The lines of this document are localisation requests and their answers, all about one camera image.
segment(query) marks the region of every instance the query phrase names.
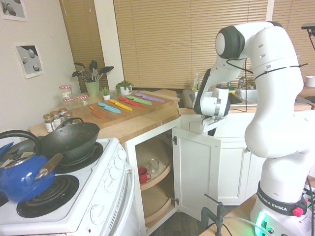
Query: open cabinet door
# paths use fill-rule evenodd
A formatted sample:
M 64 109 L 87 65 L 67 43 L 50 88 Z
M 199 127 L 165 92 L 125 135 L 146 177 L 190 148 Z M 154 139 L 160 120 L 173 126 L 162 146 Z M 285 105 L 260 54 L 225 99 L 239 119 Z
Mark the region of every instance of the open cabinet door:
M 175 207 L 201 218 L 201 209 L 217 212 L 221 140 L 212 136 L 172 129 Z

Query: red cup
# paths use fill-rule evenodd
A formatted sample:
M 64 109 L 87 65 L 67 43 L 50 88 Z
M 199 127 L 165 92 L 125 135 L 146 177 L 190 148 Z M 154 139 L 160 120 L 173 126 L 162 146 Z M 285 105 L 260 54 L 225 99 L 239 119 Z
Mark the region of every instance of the red cup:
M 145 183 L 147 180 L 151 179 L 151 174 L 144 167 L 138 168 L 140 183 Z

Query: yellow toy knife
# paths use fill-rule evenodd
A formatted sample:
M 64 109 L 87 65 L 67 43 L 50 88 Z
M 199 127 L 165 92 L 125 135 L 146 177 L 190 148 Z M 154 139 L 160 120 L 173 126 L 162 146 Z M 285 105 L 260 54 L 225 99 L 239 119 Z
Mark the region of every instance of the yellow toy knife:
M 109 101 L 110 101 L 111 103 L 114 103 L 116 106 L 119 106 L 119 107 L 124 108 L 124 109 L 129 110 L 129 111 L 132 111 L 132 108 L 131 108 L 131 107 L 126 106 L 126 105 L 124 105 L 124 104 L 121 104 L 120 102 L 118 102 L 118 101 L 116 101 L 116 100 L 114 100 L 114 99 L 109 99 Z

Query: white stove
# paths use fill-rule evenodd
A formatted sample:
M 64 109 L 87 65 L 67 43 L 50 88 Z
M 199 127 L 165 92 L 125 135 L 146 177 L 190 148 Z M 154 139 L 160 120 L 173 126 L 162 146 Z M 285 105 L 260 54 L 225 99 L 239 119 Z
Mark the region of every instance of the white stove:
M 130 216 L 134 169 L 126 162 L 127 154 L 116 138 L 97 142 L 104 149 L 101 157 L 65 174 L 79 180 L 77 192 L 65 205 L 43 216 L 24 218 L 17 213 L 17 203 L 7 202 L 0 207 L 0 235 L 118 236 L 125 227 L 131 227 L 134 233 L 130 235 L 138 236 L 137 218 Z

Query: purple toy knife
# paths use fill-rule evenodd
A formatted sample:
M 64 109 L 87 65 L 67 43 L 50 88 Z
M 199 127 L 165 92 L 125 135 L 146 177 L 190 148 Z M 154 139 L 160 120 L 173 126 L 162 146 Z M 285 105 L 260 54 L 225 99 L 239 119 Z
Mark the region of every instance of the purple toy knife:
M 164 102 L 164 100 L 162 100 L 162 99 L 159 99 L 159 98 L 156 98 L 156 97 L 150 97 L 150 96 L 144 95 L 144 94 L 142 94 L 142 93 L 135 93 L 135 95 L 136 95 L 137 97 L 142 97 L 142 98 L 147 99 L 147 100 L 150 100 L 150 101 Z

